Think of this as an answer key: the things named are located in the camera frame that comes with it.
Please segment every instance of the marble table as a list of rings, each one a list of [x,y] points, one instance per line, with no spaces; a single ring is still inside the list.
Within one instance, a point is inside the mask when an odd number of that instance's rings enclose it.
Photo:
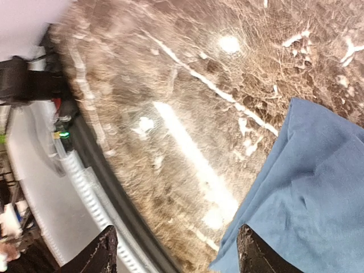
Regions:
[[[360,0],[79,0],[52,30],[124,189],[207,272],[292,97],[364,125]]]

